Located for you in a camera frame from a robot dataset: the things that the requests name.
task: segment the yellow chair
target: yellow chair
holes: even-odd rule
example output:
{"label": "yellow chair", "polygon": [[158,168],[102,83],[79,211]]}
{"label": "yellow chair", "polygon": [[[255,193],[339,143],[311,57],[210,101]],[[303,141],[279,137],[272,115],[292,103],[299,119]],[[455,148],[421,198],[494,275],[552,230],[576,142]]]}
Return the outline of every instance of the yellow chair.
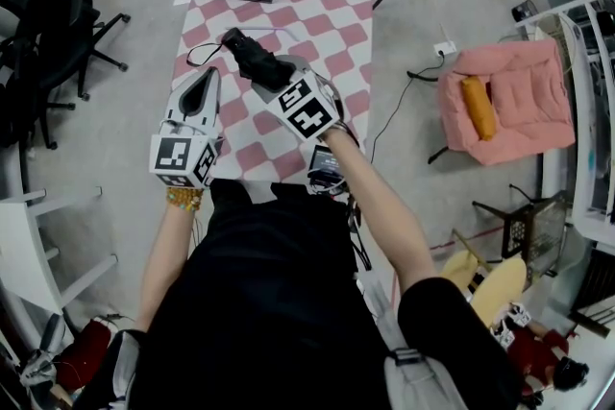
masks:
{"label": "yellow chair", "polygon": [[[461,292],[473,285],[476,290],[470,305],[482,322],[490,327],[505,306],[521,298],[528,274],[526,263],[519,257],[509,258],[494,269],[456,229],[453,229],[453,234],[466,247],[467,252],[458,252],[451,256],[440,276],[454,283]],[[489,275],[477,286],[473,283],[473,278],[479,265]]]}

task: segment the black shirt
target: black shirt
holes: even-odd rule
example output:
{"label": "black shirt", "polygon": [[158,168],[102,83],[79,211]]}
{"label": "black shirt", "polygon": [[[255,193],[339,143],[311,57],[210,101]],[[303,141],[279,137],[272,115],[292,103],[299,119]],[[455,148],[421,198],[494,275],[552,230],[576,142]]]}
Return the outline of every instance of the black shirt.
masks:
{"label": "black shirt", "polygon": [[[131,407],[387,408],[344,206],[310,197],[214,218],[152,322]],[[515,408],[504,351],[449,281],[408,289],[399,321],[471,409]]]}

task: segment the red dress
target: red dress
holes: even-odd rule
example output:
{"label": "red dress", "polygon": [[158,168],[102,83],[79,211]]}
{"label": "red dress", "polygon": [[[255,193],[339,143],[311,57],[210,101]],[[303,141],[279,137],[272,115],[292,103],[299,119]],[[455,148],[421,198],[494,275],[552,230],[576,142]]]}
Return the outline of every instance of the red dress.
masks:
{"label": "red dress", "polygon": [[[516,328],[513,331],[514,342],[508,348],[508,357],[517,370],[526,375],[532,375],[545,386],[549,385],[545,370],[549,366],[556,366],[559,358],[553,353],[552,348],[558,347],[568,355],[568,341],[555,330],[549,331],[540,340],[527,328]],[[523,394],[531,395],[533,390],[526,383]]]}

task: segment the gray floor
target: gray floor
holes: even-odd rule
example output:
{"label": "gray floor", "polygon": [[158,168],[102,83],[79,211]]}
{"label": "gray floor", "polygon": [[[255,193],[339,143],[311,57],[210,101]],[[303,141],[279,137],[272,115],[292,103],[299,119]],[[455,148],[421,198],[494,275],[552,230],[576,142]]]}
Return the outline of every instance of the gray floor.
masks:
{"label": "gray floor", "polygon": [[[495,43],[510,33],[510,8],[521,1],[385,0],[374,16],[371,138],[396,107],[406,70],[437,62],[434,43],[445,41],[445,36],[459,49]],[[544,0],[534,2],[546,7]],[[50,114],[59,148],[44,149],[38,134],[29,168],[33,188],[62,192],[103,186],[99,201],[49,216],[47,236],[62,250],[52,264],[69,281],[106,254],[117,253],[117,268],[81,299],[134,316],[141,274],[164,209],[163,188],[147,172],[150,135],[157,131],[165,107],[185,7],[173,7],[173,0],[95,0],[95,4],[103,19],[117,12],[133,17],[99,45],[127,62],[130,71],[120,73],[94,61],[86,81],[91,94],[87,103],[77,99],[73,84],[65,84],[58,98],[75,101],[77,110]],[[521,197],[509,192],[508,183],[531,191],[536,174],[535,158],[486,168],[466,155],[450,153],[429,167],[428,155],[444,143],[435,91],[415,82],[379,139],[375,164],[417,213],[432,245],[448,241],[453,227],[467,235],[492,227],[496,223],[476,213],[471,201],[510,209]],[[207,222],[209,212],[207,203],[200,213],[202,222]],[[363,234],[388,288],[392,271],[374,250],[368,232]],[[493,245],[499,241],[496,236]]]}

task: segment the person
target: person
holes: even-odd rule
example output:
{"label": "person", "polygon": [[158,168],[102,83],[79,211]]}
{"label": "person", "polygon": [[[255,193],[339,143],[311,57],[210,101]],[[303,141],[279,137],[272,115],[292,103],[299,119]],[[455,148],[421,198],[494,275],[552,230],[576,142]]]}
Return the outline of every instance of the person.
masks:
{"label": "person", "polygon": [[589,367],[568,357],[568,341],[557,331],[534,320],[523,327],[509,320],[506,325],[515,337],[508,357],[526,378],[524,397],[552,386],[557,391],[570,391],[585,384]]}
{"label": "person", "polygon": [[[446,367],[469,409],[515,409],[521,378],[438,276],[418,219],[346,132],[323,140],[397,273],[408,346]],[[208,232],[189,258],[199,194],[168,189],[142,282],[127,408],[390,407],[388,352],[357,288],[347,206],[304,186],[271,189],[277,200],[253,205],[238,181],[213,180]],[[75,410],[110,405],[121,385],[97,377]]]}

